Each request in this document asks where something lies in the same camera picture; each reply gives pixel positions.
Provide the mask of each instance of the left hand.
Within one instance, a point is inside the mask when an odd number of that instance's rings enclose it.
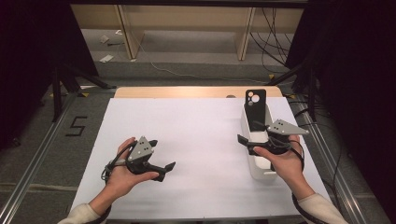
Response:
[[[117,154],[134,141],[134,137],[125,140],[120,146]],[[128,150],[125,150],[119,159],[126,159]],[[116,166],[111,172],[102,191],[90,202],[90,206],[99,216],[105,213],[107,208],[118,198],[126,195],[131,189],[146,180],[153,179],[159,174],[156,172],[146,172],[141,175],[132,174],[126,166]]]

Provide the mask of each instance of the sleeve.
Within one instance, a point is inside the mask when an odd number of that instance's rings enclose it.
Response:
[[[337,208],[320,194],[293,200],[307,223],[347,223]]]
[[[82,223],[92,223],[92,224],[105,224],[106,218],[110,213],[111,206],[107,208],[106,212],[100,217],[97,215],[89,204],[82,203],[75,207],[67,216],[67,218],[58,222],[58,224],[82,224]]]

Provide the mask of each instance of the hand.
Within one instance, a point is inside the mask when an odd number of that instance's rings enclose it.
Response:
[[[121,152],[123,148],[127,147],[134,141],[134,137],[125,140],[120,146],[117,153]],[[119,159],[126,159],[128,150],[125,150]],[[99,216],[105,213],[107,208],[114,203],[118,198],[126,195],[131,189],[146,180],[153,179],[159,174],[156,172],[146,172],[141,175],[132,174],[126,166],[114,167],[110,178],[107,180],[102,191],[90,202],[93,211]]]
[[[300,137],[298,135],[291,135],[289,137],[291,146],[298,152],[302,153],[299,145]],[[270,161],[276,170],[276,173],[284,180],[294,178],[295,176],[302,175],[302,165],[300,159],[292,151],[287,151],[280,155],[275,155],[263,147],[254,147],[253,150]]]
[[[303,149],[299,144],[300,137],[291,135],[289,140],[291,146],[301,155]],[[254,147],[253,150],[274,165],[276,173],[285,180],[298,200],[315,193],[306,182],[301,161],[294,152],[288,150],[281,155],[275,155],[263,147]]]

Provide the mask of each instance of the finger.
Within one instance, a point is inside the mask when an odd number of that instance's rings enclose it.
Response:
[[[264,157],[268,161],[273,161],[276,157],[276,155],[272,154],[270,151],[263,147],[254,147],[253,150],[259,154],[260,156]]]
[[[137,183],[146,181],[146,180],[150,180],[150,179],[154,179],[155,177],[159,176],[160,174],[158,174],[157,172],[146,172],[143,173],[141,175],[136,175],[136,181]]]
[[[300,145],[300,136],[299,135],[291,135],[289,136],[289,141],[291,144],[291,147],[297,150],[300,154],[302,152],[302,148]]]
[[[129,144],[131,144],[134,141],[134,137],[128,138],[125,140],[120,146],[118,152],[122,151],[124,148],[126,148]]]
[[[296,134],[290,135],[290,136],[289,136],[289,140],[293,140],[293,141],[296,141],[296,142],[300,142],[300,136],[299,136],[299,135],[296,135]]]

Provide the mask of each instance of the right hand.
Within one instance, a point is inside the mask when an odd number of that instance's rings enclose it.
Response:
[[[291,140],[291,146],[301,155],[303,150],[298,144],[300,143],[300,137],[298,135],[291,135],[289,140]],[[275,155],[263,147],[254,147],[253,150],[260,156],[263,156],[265,159],[270,161],[274,165],[276,173],[286,182],[303,175],[301,161],[297,155],[294,154],[294,152],[288,150],[283,154]]]

